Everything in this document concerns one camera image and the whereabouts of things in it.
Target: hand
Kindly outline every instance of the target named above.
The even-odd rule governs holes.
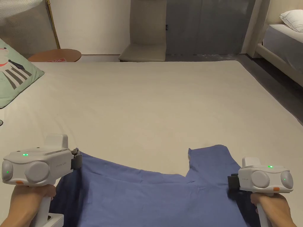
[[[290,215],[290,208],[286,198],[280,194],[268,197],[261,193],[251,194],[251,202],[261,204],[273,227],[296,227]]]
[[[8,218],[5,222],[11,223],[8,226],[29,226],[39,210],[43,197],[54,197],[55,195],[56,188],[53,185],[41,187],[15,186]]]

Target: chair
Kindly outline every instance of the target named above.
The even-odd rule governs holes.
[[[130,45],[120,61],[165,61],[166,0],[132,0]]]

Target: round wooden table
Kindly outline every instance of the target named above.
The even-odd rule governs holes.
[[[81,52],[72,49],[55,49],[31,56],[32,62],[75,62],[81,58]]]

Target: floor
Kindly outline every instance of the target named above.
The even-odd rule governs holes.
[[[119,62],[118,55],[83,55],[79,62]],[[303,88],[264,59],[245,54],[168,55],[166,61],[239,61],[298,121],[303,122]]]

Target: blue cloth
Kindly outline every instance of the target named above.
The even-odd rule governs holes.
[[[64,176],[51,202],[65,227],[255,227],[250,193],[228,194],[239,165],[222,145],[189,149],[186,177],[138,170],[83,154],[81,170]]]

